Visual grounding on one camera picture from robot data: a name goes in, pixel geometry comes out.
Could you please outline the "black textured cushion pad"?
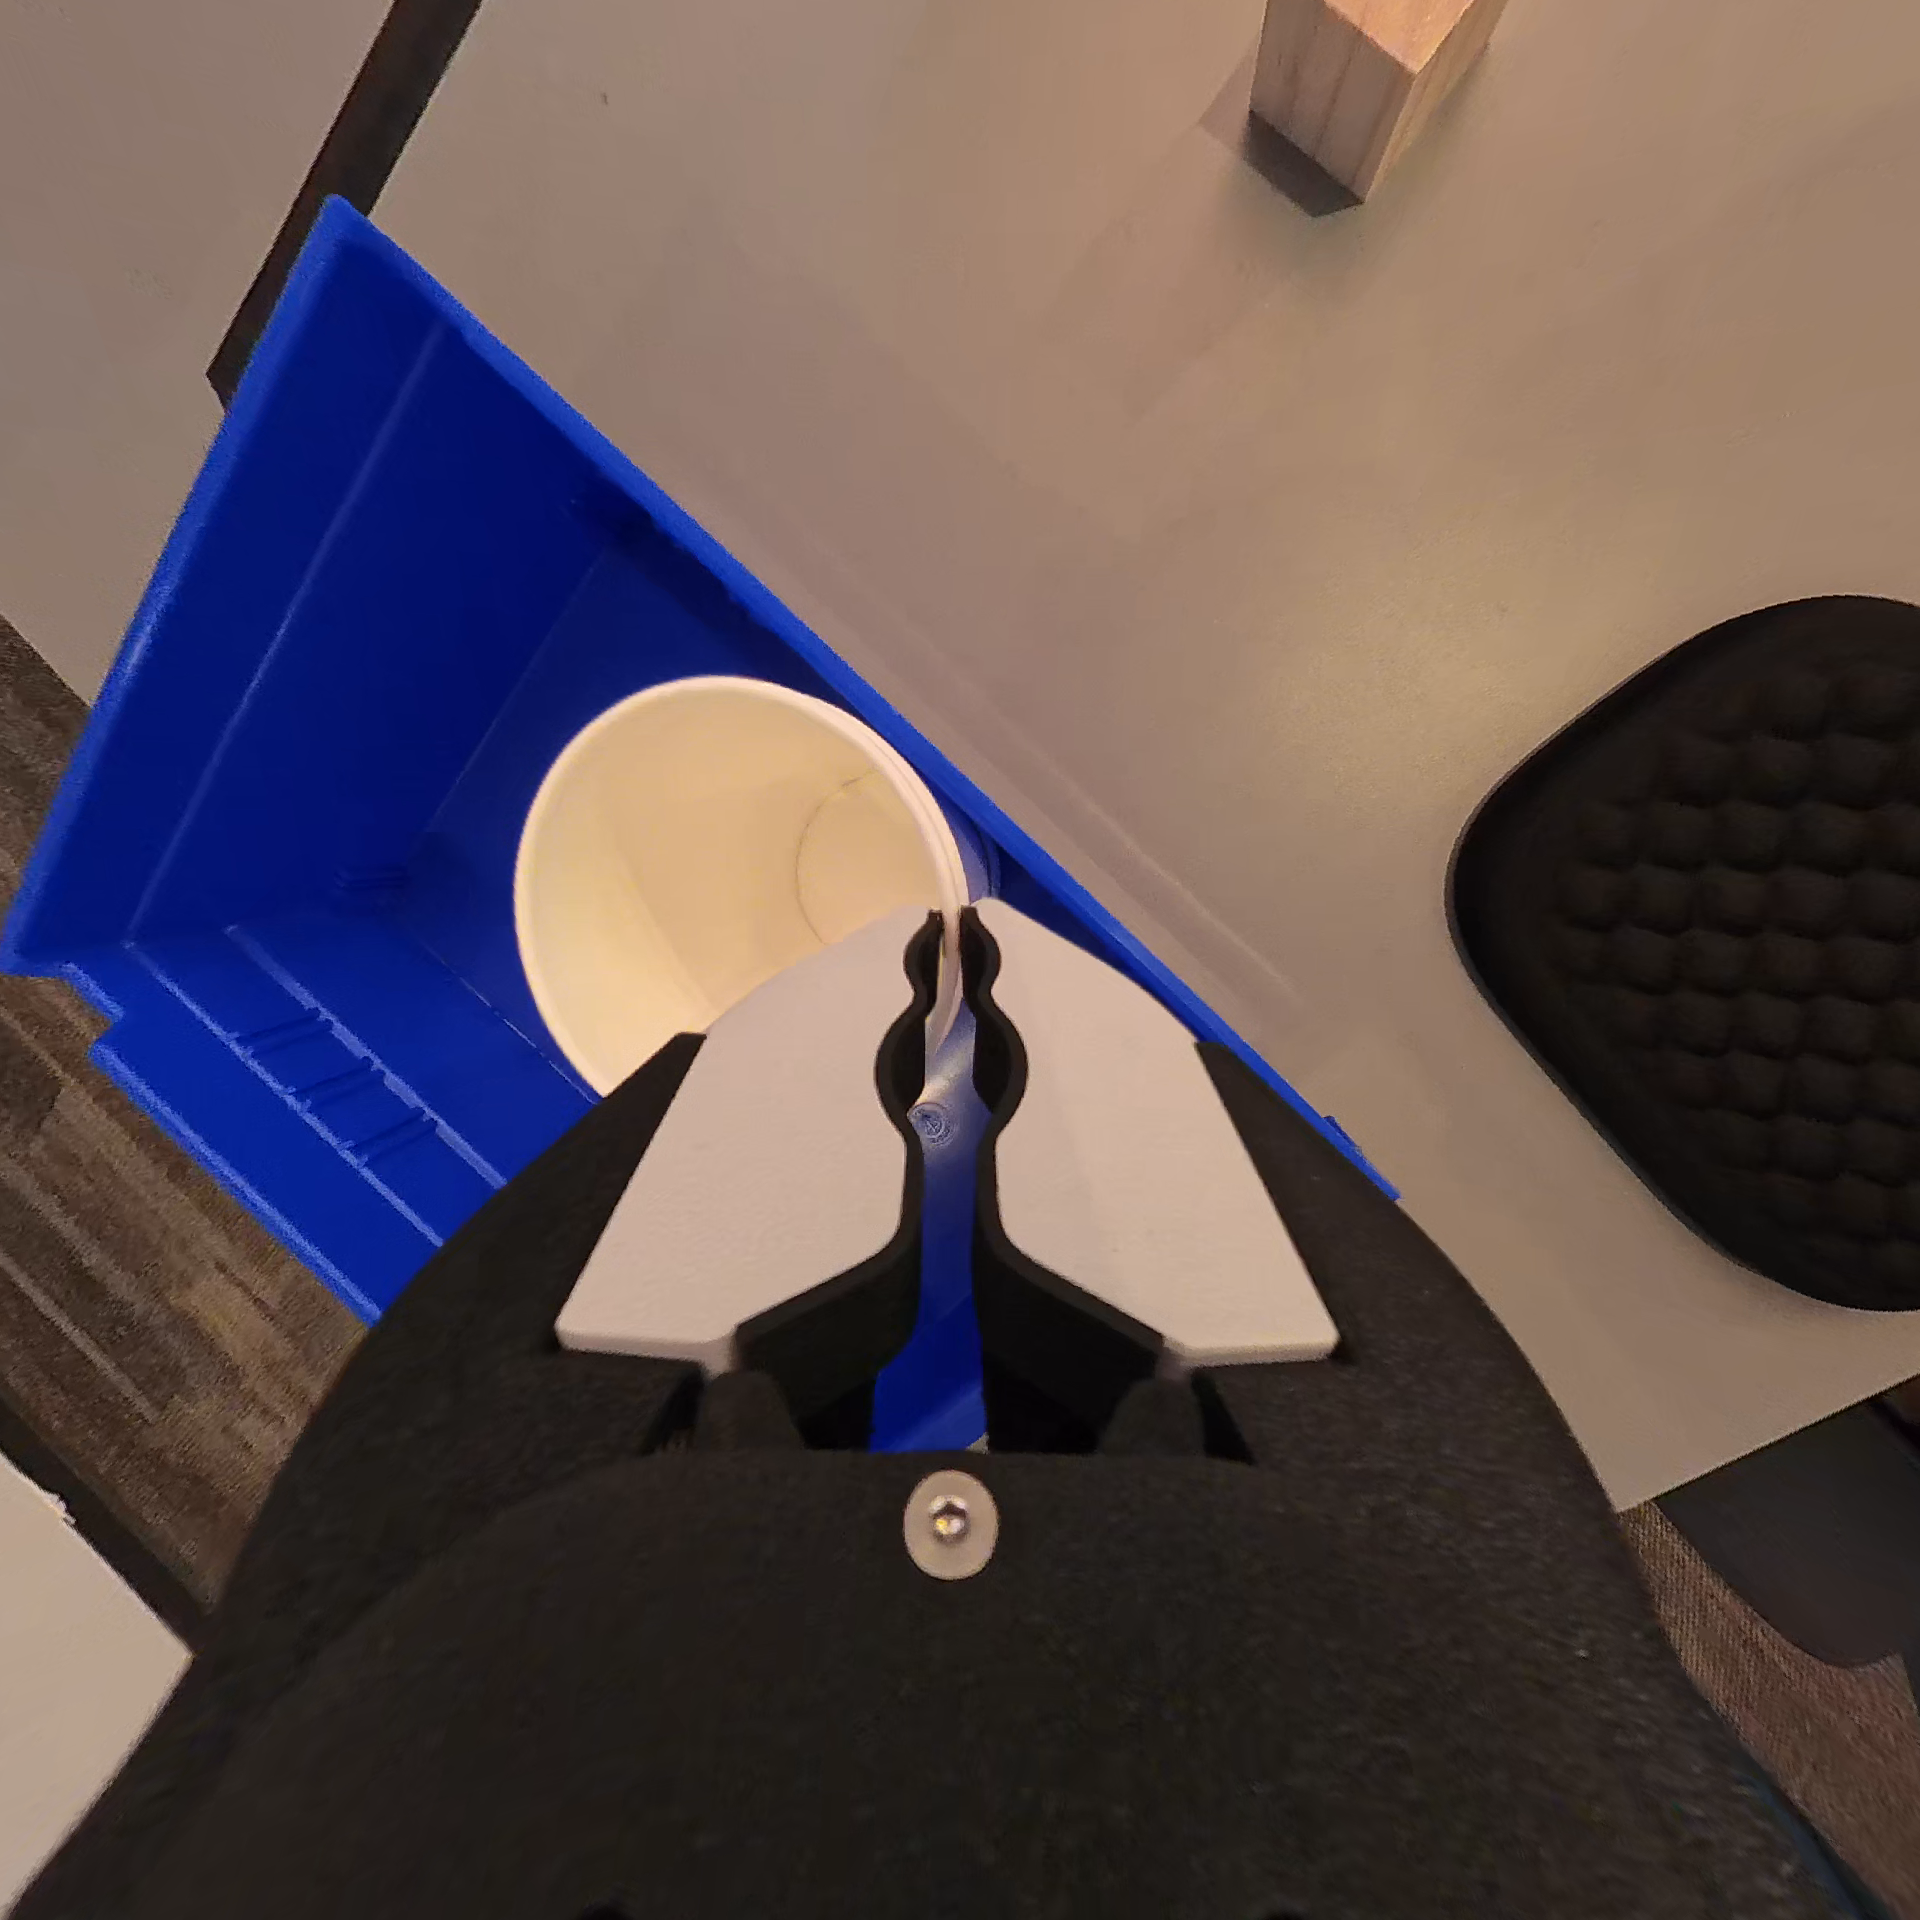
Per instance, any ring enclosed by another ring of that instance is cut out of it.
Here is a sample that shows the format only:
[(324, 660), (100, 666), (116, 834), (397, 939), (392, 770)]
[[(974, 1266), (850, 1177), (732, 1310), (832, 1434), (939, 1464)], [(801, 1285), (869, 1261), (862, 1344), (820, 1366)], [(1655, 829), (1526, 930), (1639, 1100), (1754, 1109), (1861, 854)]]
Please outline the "black textured cushion pad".
[(1915, 1310), (1915, 603), (1680, 641), (1477, 805), (1445, 910), (1674, 1219), (1807, 1300)]

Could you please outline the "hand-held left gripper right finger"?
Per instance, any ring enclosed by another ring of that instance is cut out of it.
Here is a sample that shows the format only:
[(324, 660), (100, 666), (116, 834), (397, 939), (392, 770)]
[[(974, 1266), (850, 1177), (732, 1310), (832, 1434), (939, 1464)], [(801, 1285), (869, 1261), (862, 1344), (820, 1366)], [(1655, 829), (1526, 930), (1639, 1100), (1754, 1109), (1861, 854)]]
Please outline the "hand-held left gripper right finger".
[(1011, 903), (966, 910), (963, 989), (989, 1449), (1094, 1454), (1143, 1382), (1336, 1356), (1214, 1047)]

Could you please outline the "wooden cube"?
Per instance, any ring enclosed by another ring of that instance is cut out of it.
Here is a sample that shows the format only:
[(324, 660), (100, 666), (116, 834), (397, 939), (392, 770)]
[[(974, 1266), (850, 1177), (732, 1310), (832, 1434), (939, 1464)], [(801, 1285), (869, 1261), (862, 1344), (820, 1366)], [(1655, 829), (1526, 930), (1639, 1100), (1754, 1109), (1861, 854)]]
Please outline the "wooden cube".
[(1488, 50), (1504, 2), (1268, 2), (1249, 115), (1364, 201)]

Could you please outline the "blue plastic bin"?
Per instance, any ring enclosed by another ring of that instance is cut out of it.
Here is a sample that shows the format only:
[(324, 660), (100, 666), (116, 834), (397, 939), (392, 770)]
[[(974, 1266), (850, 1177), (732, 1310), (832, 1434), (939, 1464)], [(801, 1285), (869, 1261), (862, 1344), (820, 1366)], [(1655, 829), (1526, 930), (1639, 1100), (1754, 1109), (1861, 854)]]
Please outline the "blue plastic bin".
[[(616, 1382), (676, 1361), (567, 1356), (557, 1310), (705, 1031), (593, 1094), (546, 1031), (512, 876), (537, 779), (614, 702), (745, 677), (822, 696), (982, 829), (995, 891), (1176, 1011), (1331, 1310), (1279, 1184), (1302, 1132), (1360, 1167), (1196, 986), (850, 660), (557, 398), (369, 220), (331, 201), (108, 674), (2, 935), (5, 971), (108, 1016), (108, 1073), (365, 1320), (453, 1257), (529, 1310), (533, 1349)], [(963, 1136), (963, 1398), (931, 1445), (987, 1440), (974, 1201), (987, 1109), (955, 913), (955, 1023), (910, 1121)]]

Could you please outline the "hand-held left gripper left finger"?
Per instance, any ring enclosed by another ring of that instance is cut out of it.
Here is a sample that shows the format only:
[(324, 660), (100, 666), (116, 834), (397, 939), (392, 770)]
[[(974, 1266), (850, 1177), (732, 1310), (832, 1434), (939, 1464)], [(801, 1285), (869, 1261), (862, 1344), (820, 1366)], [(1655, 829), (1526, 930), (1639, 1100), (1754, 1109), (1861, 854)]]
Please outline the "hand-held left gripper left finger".
[(963, 1136), (910, 1114), (943, 930), (888, 910), (709, 1024), (557, 1310), (567, 1356), (759, 1371), (814, 1445), (936, 1444), (963, 1398)]

